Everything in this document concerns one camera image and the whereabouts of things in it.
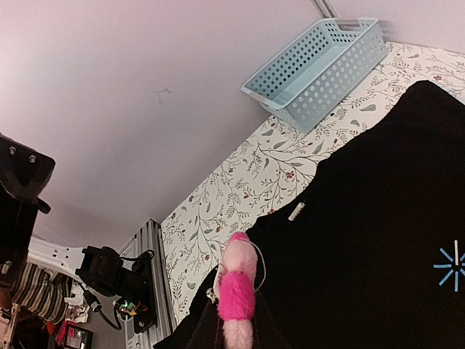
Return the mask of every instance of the striped fabric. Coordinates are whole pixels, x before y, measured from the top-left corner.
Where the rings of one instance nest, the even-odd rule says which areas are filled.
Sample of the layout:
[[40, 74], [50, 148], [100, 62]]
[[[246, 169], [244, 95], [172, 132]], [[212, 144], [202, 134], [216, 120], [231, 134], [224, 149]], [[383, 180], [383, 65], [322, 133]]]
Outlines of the striped fabric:
[[13, 285], [13, 303], [17, 303], [40, 318], [52, 324], [58, 324], [65, 317], [69, 297], [69, 278], [59, 275], [50, 281], [50, 275], [37, 265], [28, 263]]

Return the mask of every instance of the wall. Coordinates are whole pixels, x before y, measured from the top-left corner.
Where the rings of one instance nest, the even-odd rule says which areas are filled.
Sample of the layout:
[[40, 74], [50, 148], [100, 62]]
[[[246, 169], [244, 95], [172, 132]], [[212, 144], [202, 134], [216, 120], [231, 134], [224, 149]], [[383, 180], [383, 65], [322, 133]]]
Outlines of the wall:
[[2, 1], [0, 132], [57, 162], [36, 233], [117, 248], [264, 120], [241, 84], [308, 0]]
[[465, 53], [465, 2], [330, 0], [339, 17], [377, 17], [391, 41]]

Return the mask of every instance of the pink plush toy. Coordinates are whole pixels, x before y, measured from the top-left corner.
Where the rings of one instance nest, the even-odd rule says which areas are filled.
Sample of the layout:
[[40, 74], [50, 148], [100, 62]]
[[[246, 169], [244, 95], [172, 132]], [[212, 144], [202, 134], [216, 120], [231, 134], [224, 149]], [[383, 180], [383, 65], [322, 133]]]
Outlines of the pink plush toy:
[[219, 278], [218, 311], [225, 324], [228, 349], [252, 349], [251, 319], [255, 311], [254, 280], [258, 258], [245, 233], [231, 236], [223, 253], [222, 275]]

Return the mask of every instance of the tablecloth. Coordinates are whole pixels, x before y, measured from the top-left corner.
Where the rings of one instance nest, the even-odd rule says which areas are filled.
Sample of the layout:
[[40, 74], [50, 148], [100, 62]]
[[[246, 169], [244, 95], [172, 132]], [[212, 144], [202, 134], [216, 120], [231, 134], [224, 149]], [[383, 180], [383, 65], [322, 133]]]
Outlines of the tablecloth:
[[230, 235], [292, 201], [319, 161], [379, 122], [410, 85], [430, 80], [465, 101], [465, 55], [387, 46], [387, 57], [308, 135], [270, 117], [162, 222], [178, 323]]

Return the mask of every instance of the basket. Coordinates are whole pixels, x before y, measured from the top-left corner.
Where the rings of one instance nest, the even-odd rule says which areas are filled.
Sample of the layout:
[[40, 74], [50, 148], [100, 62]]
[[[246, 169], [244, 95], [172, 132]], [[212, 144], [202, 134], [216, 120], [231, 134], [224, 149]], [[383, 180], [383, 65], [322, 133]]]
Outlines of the basket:
[[319, 20], [241, 90], [308, 133], [386, 56], [376, 18]]

